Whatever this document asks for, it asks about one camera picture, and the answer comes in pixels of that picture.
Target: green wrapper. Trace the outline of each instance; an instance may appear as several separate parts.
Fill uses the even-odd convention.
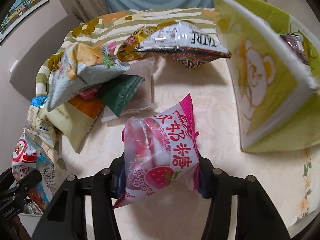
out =
[[[143,81],[140,76],[121,74],[104,83],[95,96],[119,117]]]

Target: striped fabric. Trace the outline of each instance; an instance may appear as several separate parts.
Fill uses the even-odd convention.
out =
[[[138,28],[144,25],[156,26],[159,23],[188,19],[207,34],[215,36],[214,8],[188,9],[152,9],[147,11],[125,10],[106,14],[93,19],[71,30],[65,37],[61,48],[55,55],[64,51],[72,43],[82,42],[98,47],[108,41],[116,41],[117,47]],[[56,68],[53,65],[53,56],[40,68],[36,77],[37,96],[47,95]]]

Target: tablecloth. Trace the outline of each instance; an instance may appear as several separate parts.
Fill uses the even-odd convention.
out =
[[[123,40],[143,25],[182,19],[195,22],[197,27],[218,39],[214,8],[126,10],[80,25],[69,32],[57,54],[40,68],[36,79],[37,95],[47,94],[54,63],[71,43],[100,46],[115,40],[118,48]],[[203,157],[232,176],[256,176],[287,227],[316,210],[320,198],[320,147],[266,154],[241,152],[236,100],[225,59],[187,69],[174,60],[156,56],[153,97],[158,108],[155,112],[175,105],[188,92],[193,99],[196,130],[200,132],[197,144]],[[136,116],[153,114],[145,112]],[[101,123],[100,116],[80,154],[76,154],[68,139],[62,136],[59,150],[51,153],[57,186],[69,174],[82,178],[109,167],[124,150],[121,132],[128,118],[123,116],[106,125]],[[202,199],[199,193],[189,191],[183,181],[177,181],[158,194],[115,209],[115,215],[123,239],[200,239],[209,205],[210,200]],[[236,205],[232,208],[233,233],[236,224],[234,212]]]

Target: wall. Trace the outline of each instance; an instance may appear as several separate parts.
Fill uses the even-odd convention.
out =
[[[67,15],[59,0],[49,1],[27,17],[0,46],[0,173],[11,166],[12,152],[23,132],[30,105],[9,83],[9,69]]]
[[[268,0],[302,22],[320,40],[320,22],[305,0]]]

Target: picture frame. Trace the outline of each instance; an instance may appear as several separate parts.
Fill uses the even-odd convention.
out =
[[[16,0],[0,24],[0,44],[28,15],[49,0]]]

